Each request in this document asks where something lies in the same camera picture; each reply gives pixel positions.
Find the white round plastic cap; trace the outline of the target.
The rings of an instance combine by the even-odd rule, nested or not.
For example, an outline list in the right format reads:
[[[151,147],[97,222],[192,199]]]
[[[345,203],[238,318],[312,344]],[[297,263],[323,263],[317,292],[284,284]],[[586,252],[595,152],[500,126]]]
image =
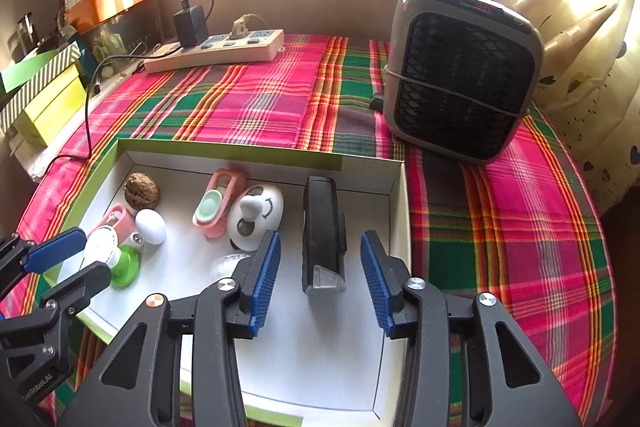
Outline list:
[[[212,281],[217,282],[232,277],[240,261],[249,257],[250,255],[247,253],[235,253],[215,260],[210,268]]]

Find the white smiley disc toy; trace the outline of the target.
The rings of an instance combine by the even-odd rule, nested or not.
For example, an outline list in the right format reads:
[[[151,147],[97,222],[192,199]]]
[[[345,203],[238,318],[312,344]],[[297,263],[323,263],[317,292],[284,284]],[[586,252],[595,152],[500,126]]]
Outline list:
[[[284,213],[284,196],[274,184],[250,186],[233,202],[227,233],[236,251],[254,251],[265,233],[277,231]]]

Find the black cylindrical flashlight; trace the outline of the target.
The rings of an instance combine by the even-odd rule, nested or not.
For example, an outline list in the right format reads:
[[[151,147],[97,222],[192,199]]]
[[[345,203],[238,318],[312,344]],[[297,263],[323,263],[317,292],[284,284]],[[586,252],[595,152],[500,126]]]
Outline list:
[[[307,296],[340,293],[346,289],[347,242],[335,181],[327,176],[310,176],[303,200],[303,292]]]

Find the pink case with green insert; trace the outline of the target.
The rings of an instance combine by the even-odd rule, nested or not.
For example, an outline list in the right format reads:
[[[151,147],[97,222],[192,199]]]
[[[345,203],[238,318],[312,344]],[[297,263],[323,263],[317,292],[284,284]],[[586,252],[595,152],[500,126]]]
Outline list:
[[[214,172],[192,216],[192,223],[206,239],[226,233],[230,208],[245,189],[245,173],[224,168]]]

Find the white egg-shaped object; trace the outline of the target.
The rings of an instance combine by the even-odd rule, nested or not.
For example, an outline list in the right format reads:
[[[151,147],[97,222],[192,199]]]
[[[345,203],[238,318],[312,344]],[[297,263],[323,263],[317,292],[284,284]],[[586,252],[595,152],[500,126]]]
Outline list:
[[[141,209],[137,212],[134,221],[136,221],[136,229],[144,243],[157,246],[165,242],[167,225],[157,211]]]

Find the brown walnut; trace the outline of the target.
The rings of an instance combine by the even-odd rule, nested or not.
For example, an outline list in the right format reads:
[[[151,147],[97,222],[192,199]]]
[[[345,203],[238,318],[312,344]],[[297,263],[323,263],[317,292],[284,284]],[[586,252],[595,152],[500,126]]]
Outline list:
[[[134,172],[128,176],[124,195],[127,204],[136,211],[155,209],[160,202],[160,188],[142,172]]]

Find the white disc green base toy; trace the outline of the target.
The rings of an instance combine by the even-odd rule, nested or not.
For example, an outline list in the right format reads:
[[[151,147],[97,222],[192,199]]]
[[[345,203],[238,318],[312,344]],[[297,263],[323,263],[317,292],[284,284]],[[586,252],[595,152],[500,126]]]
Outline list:
[[[117,233],[109,225],[101,225],[91,232],[84,249],[81,266],[102,262],[111,271],[111,282],[116,287],[129,286],[140,271],[140,255],[131,245],[120,245]]]

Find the white shelf board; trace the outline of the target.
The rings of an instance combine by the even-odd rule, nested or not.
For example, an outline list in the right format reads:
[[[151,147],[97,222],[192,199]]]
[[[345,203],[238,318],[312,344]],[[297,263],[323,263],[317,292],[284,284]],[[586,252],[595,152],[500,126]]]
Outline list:
[[[91,95],[89,98],[89,113],[92,113],[96,106],[105,101],[127,80],[141,63],[141,60],[126,61],[126,67],[121,72],[107,80],[102,80],[101,92]],[[39,183],[52,159],[62,152],[66,142],[78,128],[84,125],[84,120],[85,113],[81,107],[47,147],[29,144],[24,140],[20,132],[13,130],[10,132],[8,142],[9,156],[17,160],[24,173],[32,181]]]

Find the green white shallow box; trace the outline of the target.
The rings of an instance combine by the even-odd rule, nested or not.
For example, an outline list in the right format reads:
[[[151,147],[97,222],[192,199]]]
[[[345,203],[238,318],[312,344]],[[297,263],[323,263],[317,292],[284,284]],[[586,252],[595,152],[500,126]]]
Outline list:
[[[363,235],[409,261],[405,165],[302,150],[121,139],[65,219],[93,242],[128,174],[160,186],[160,243],[81,315],[106,342],[64,426],[389,426],[406,345],[378,326]]]

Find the striped white green box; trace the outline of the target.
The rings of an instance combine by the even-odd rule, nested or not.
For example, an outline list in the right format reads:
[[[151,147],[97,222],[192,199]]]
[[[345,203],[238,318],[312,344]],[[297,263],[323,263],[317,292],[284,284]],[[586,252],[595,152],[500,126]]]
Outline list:
[[[1,132],[6,133],[25,107],[56,77],[79,60],[81,52],[76,42],[54,54],[49,61],[16,92],[1,111]]]

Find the dark green box lid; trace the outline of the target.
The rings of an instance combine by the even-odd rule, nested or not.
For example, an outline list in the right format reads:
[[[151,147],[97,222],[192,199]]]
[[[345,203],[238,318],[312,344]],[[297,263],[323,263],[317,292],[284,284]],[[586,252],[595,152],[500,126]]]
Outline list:
[[[1,72],[1,94],[5,95],[22,87],[29,79],[32,79],[47,62],[50,62],[57,50],[37,54],[33,57],[25,58],[25,60],[14,64]]]

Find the grey black space heater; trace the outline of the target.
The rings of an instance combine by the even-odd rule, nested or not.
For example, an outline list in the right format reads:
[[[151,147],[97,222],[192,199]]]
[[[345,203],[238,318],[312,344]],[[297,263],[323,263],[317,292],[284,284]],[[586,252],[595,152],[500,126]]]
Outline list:
[[[398,0],[370,107],[400,139],[488,164],[527,114],[543,57],[535,26],[494,0]]]

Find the cream power strip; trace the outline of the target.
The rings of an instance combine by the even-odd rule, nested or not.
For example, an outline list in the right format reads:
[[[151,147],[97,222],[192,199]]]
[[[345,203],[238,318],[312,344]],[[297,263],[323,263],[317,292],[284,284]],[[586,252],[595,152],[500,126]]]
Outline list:
[[[202,67],[221,64],[244,64],[272,61],[284,47],[282,29],[251,31],[242,39],[228,34],[214,35],[193,48],[180,43],[166,44],[144,60],[147,72]]]

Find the beige plug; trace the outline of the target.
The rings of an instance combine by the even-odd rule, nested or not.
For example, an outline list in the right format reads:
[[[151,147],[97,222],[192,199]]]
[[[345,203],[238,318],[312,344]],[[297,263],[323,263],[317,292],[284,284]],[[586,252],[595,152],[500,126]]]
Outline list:
[[[243,14],[241,17],[239,17],[237,20],[233,22],[233,25],[229,34],[229,38],[231,40],[238,40],[238,39],[245,38],[250,33],[250,30],[247,27],[247,24],[250,20],[258,20],[259,23],[262,23],[262,26],[264,26],[265,28],[268,27],[268,24],[259,15],[254,13]]]

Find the cream heart pattern curtain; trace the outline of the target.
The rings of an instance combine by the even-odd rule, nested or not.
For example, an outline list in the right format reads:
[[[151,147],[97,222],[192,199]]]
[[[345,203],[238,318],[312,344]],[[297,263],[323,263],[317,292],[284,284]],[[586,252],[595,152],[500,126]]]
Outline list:
[[[518,0],[541,33],[534,94],[605,213],[639,180],[639,0]]]

